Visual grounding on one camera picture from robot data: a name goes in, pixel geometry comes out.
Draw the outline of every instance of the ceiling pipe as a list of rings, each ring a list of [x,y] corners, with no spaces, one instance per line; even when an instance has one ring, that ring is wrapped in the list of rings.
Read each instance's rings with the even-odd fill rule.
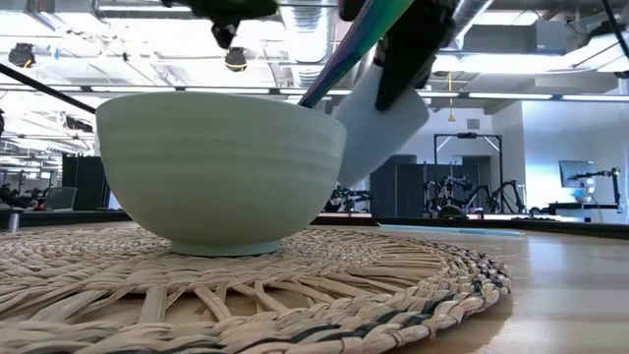
[[[313,1],[299,0],[296,3]],[[320,62],[327,59],[330,51],[330,17],[333,9],[324,7],[280,7],[280,14],[286,26],[287,50],[291,61],[304,64],[291,67],[293,82],[298,88],[312,85],[323,70]]]
[[[482,15],[489,6],[493,3],[493,0],[461,0],[454,11],[454,23],[456,28],[454,30],[454,39],[448,49],[461,50],[463,48],[463,38],[465,34],[474,25],[475,19]]]

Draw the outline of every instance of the wooden table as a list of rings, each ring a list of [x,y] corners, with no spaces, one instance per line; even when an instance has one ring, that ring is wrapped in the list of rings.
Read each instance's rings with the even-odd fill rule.
[[[76,227],[114,225],[135,226]],[[515,282],[513,295],[484,313],[396,353],[629,353],[629,242],[538,233],[378,232],[486,252],[512,265]]]

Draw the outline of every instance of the light fixture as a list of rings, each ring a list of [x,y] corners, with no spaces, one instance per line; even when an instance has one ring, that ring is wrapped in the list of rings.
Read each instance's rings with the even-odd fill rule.
[[[350,89],[331,89],[327,94],[347,95],[351,92]]]
[[[247,70],[247,58],[245,48],[231,47],[225,55],[225,67],[234,73],[242,73]]]
[[[474,26],[530,26],[545,13],[544,10],[487,10],[474,18]]]
[[[308,90],[305,88],[281,88],[280,94],[305,94]]]
[[[58,159],[60,160],[62,158],[62,156],[60,155],[4,155],[4,156],[0,156],[0,161],[4,161],[7,158],[25,158],[25,159],[45,159],[45,160],[55,160]]]
[[[91,87],[94,92],[168,92],[174,91],[175,88],[165,87]]]
[[[539,94],[539,93],[500,93],[500,92],[470,92],[468,95],[470,98],[484,98],[484,99],[524,99],[524,100],[538,100],[538,99],[551,99],[552,94]]]
[[[269,94],[268,88],[186,88],[186,91],[236,94]]]
[[[619,94],[565,94],[562,100],[573,101],[598,101],[598,102],[629,102],[629,95]]]
[[[39,173],[39,168],[33,167],[2,167],[2,171],[7,172],[25,172],[25,173]]]
[[[435,92],[426,90],[417,90],[417,94],[421,98],[456,98],[459,96],[459,92]]]
[[[81,87],[73,87],[73,86],[59,86],[59,85],[53,85],[51,86],[53,89],[56,90],[61,90],[61,91],[65,91],[65,92],[80,92],[83,89]]]
[[[9,62],[20,68],[30,68],[35,63],[33,48],[34,45],[30,43],[17,43],[15,48],[9,52]]]
[[[22,165],[22,162],[18,158],[14,157],[6,157],[0,156],[0,163],[2,164],[11,164],[11,165]]]
[[[458,71],[480,74],[543,74],[561,68],[562,57],[537,54],[471,54]]]
[[[99,6],[99,11],[191,12],[186,6]]]
[[[47,135],[24,135],[24,134],[7,134],[3,135],[5,139],[26,139],[26,140],[42,140],[42,141],[93,141],[96,139],[95,135],[76,135],[76,136],[47,136]]]
[[[34,88],[26,85],[0,85],[0,89],[7,91],[35,90]]]

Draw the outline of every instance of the woven placemat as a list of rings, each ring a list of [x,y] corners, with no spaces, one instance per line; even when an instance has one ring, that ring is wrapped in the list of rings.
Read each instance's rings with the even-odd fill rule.
[[[0,353],[381,353],[511,287],[482,253],[367,232],[233,259],[169,246],[140,228],[0,234]]]

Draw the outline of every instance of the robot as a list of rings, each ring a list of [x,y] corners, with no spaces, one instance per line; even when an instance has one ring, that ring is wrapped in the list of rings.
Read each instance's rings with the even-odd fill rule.
[[[353,22],[366,0],[339,0],[341,20]],[[194,15],[213,22],[212,34],[218,45],[228,49],[243,20],[259,19],[277,12],[275,0],[162,0],[191,8]],[[389,109],[403,89],[422,89],[429,78],[435,53],[452,39],[456,9],[454,0],[418,0],[386,33],[377,45],[373,60],[383,69],[375,107]]]
[[[276,13],[274,0],[162,0],[165,6],[189,6],[212,20],[212,33],[228,49],[242,20]],[[356,20],[366,0],[339,0],[343,21]],[[371,65],[334,116],[346,128],[345,156],[338,177],[353,186],[399,151],[428,118],[428,109],[415,93],[429,78],[436,52],[450,42],[457,1],[417,0],[378,42]]]

